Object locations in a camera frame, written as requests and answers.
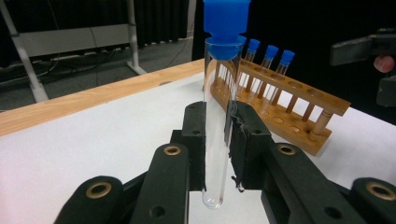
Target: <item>black curtain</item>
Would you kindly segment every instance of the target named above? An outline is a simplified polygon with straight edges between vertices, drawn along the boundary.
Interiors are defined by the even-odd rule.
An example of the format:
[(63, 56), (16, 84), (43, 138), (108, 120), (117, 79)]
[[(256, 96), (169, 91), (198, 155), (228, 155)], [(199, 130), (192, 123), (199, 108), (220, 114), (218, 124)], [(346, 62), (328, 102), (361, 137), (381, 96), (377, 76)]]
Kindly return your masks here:
[[(8, 11), (19, 33), (128, 23), (126, 0), (8, 0)], [(189, 0), (134, 0), (137, 44), (177, 41), (187, 37)], [(18, 54), (0, 19), (0, 66)]]
[[(197, 1), (192, 59), (204, 57), (208, 36), (203, 29), (203, 2)], [(374, 34), (378, 28), (396, 27), (396, 1), (323, 0), (262, 1), (252, 0), (249, 9), (247, 38), (259, 39), (256, 63), (266, 47), (296, 53), (288, 76), (329, 92), (352, 103), (352, 107), (396, 124), (396, 108), (375, 103), (382, 74), (373, 67), (374, 58), (366, 62), (332, 67), (332, 44)]]

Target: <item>wooden test tube rack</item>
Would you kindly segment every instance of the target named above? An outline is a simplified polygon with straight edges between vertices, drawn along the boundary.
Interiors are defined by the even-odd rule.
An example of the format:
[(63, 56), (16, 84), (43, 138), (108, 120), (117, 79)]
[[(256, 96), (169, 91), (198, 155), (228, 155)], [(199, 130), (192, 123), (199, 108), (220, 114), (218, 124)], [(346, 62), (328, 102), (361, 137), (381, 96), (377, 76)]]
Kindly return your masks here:
[[(350, 106), (350, 102), (243, 59), (239, 70), (249, 77), (247, 85), (251, 85), (251, 80), (255, 77), (262, 81), (262, 87), (256, 91), (254, 99), (251, 100), (251, 95), (248, 98), (249, 88), (240, 86), (241, 91), (238, 92), (238, 100), (245, 103), (249, 102), (271, 132), (314, 156), (318, 154), (332, 133), (326, 128), (332, 115), (343, 116)], [(219, 85), (224, 83), (224, 80), (218, 77), (215, 83), (217, 84), (213, 85), (212, 94), (221, 105), (225, 105), (226, 100), (222, 99), (224, 94), (221, 94), (223, 91), (215, 90), (217, 87), (224, 87), (224, 85)], [(272, 102), (263, 97), (264, 89), (269, 85), (278, 88), (277, 95)], [(287, 107), (277, 103), (282, 91), (292, 95)], [(293, 111), (299, 98), (309, 103), (302, 115)], [(265, 107), (266, 113), (262, 113), (261, 110), (264, 101), (268, 101), (266, 102), (268, 106)], [(312, 121), (309, 117), (315, 106), (320, 107), (322, 112), (316, 121)]]

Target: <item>floor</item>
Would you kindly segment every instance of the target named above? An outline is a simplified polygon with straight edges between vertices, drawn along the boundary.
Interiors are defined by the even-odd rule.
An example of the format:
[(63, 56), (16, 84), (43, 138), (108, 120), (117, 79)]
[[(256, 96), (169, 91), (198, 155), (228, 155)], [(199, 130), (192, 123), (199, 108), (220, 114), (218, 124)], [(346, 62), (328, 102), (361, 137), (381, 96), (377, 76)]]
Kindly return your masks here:
[[(139, 65), (149, 73), (187, 63), (191, 61), (191, 49), (191, 38), (179, 40), (177, 43), (146, 46), (138, 51)], [(35, 63), (34, 68), (48, 97), (53, 99), (136, 77), (137, 74), (126, 65), (130, 57), (129, 49), (118, 49), (62, 59), (57, 63)], [(34, 103), (35, 98), (23, 66), (0, 71), (0, 112)]]

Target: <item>white table surface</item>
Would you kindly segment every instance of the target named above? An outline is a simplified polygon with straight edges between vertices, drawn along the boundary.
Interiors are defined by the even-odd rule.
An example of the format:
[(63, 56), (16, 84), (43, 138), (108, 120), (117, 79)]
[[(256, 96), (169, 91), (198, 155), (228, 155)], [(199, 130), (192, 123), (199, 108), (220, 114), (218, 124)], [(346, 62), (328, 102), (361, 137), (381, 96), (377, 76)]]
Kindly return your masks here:
[[(155, 149), (181, 129), (185, 106), (203, 100), (203, 76), (0, 137), (0, 223), (52, 223), (87, 179), (110, 175), (125, 183), (146, 172)], [(288, 97), (282, 94), (281, 104)], [(300, 101), (295, 107), (305, 108)], [(311, 119), (319, 113), (314, 109)], [(354, 179), (370, 176), (396, 185), (395, 126), (349, 108), (343, 117), (334, 115), (328, 128), (325, 147), (309, 158), (331, 181), (350, 188)], [(192, 224), (268, 222), (261, 192), (239, 193), (229, 177), (223, 206), (209, 210), (201, 192), (191, 192), (189, 217)]]

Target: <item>wooden table edge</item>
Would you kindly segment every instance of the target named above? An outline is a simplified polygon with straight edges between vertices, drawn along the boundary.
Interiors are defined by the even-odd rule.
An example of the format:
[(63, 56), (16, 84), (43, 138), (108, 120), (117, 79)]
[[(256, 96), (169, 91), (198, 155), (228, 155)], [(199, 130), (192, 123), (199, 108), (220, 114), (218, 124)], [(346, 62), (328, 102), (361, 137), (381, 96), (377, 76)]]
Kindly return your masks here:
[(138, 77), (131, 77), (93, 89), (76, 92), (46, 102), (0, 113), (0, 136), (58, 119), (121, 97), (191, 77), (204, 71), (204, 60), (183, 63)]

